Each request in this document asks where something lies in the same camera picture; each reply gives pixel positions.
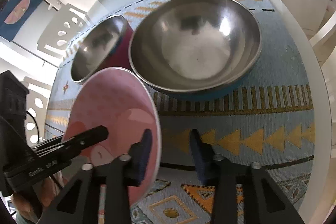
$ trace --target small metal bowl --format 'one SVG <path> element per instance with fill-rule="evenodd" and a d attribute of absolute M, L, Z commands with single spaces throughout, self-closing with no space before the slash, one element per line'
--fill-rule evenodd
<path fill-rule="evenodd" d="M 121 15 L 110 16 L 95 26 L 73 59 L 72 80 L 83 84 L 91 75 L 107 67 L 130 69 L 127 51 L 132 33 L 132 28 Z"/>
<path fill-rule="evenodd" d="M 172 0 L 133 33 L 134 72 L 168 94 L 204 94 L 241 79 L 261 52 L 254 15 L 234 0 Z"/>

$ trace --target screw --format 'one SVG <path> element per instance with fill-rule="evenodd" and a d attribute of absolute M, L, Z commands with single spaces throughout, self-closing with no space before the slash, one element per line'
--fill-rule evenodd
<path fill-rule="evenodd" d="M 215 161 L 221 161 L 223 159 L 224 159 L 224 157 L 221 154 L 214 154 L 213 155 L 213 160 L 215 160 Z"/>
<path fill-rule="evenodd" d="M 251 167 L 253 169 L 260 169 L 261 168 L 261 164 L 258 163 L 257 161 L 254 161 L 254 162 L 251 163 Z"/>
<path fill-rule="evenodd" d="M 130 160 L 131 159 L 131 156 L 129 154 L 123 154 L 119 157 L 119 160 L 121 161 L 127 161 L 127 160 Z"/>
<path fill-rule="evenodd" d="M 89 171 L 93 168 L 93 165 L 92 164 L 83 164 L 82 165 L 82 170 L 84 171 Z"/>

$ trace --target table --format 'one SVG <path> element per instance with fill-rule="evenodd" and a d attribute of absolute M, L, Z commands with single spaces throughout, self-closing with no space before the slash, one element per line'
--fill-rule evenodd
<path fill-rule="evenodd" d="M 135 0 L 99 0 L 89 11 L 93 22 Z M 310 182 L 299 213 L 305 223 L 311 219 L 322 194 L 331 153 L 331 114 L 324 78 L 315 54 L 299 24 L 280 0 L 270 0 L 280 13 L 300 52 L 310 84 L 315 115 L 315 157 Z"/>

